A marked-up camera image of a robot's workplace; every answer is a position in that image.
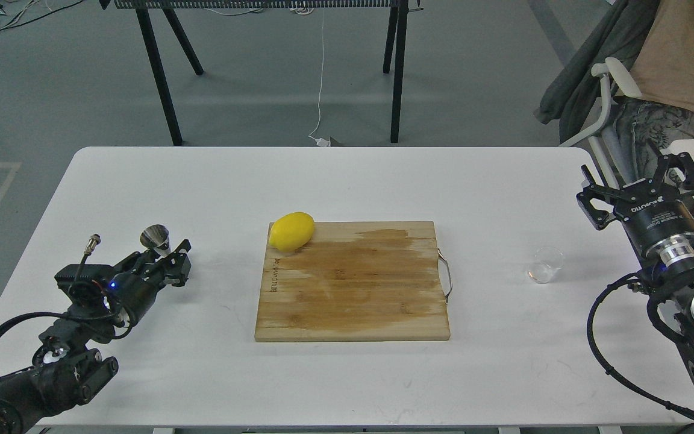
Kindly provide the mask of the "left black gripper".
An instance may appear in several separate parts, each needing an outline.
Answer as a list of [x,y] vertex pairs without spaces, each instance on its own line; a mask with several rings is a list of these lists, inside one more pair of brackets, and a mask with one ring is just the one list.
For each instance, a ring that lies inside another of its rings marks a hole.
[[190,239],[185,239],[161,259],[156,251],[135,251],[116,266],[71,264],[54,278],[72,307],[91,318],[114,314],[119,326],[124,321],[136,326],[154,305],[160,289],[186,285],[192,266],[190,250]]

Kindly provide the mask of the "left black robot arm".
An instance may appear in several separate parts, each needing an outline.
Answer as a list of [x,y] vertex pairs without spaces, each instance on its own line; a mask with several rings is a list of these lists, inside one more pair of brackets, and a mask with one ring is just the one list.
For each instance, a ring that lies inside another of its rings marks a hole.
[[86,259],[70,264],[55,275],[71,302],[66,312],[26,313],[0,325],[1,339],[27,319],[54,319],[39,335],[41,346],[30,367],[0,376],[0,433],[25,433],[42,418],[84,406],[112,380],[118,360],[102,357],[88,343],[126,337],[165,286],[187,283],[190,241],[183,240],[171,252],[167,246],[154,242],[116,265],[89,264]]

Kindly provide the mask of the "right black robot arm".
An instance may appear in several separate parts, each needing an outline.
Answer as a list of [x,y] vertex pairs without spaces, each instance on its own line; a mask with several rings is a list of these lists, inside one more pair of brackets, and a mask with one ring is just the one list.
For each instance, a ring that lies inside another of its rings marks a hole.
[[694,420],[694,411],[645,392],[611,365],[598,348],[595,314],[615,289],[627,286],[647,296],[645,310],[653,327],[672,341],[694,385],[694,217],[683,199],[694,196],[694,161],[683,152],[659,157],[650,178],[614,189],[596,183],[587,166],[581,168],[583,189],[578,205],[596,230],[619,221],[638,256],[641,269],[608,284],[587,314],[587,343],[608,376],[631,391]]

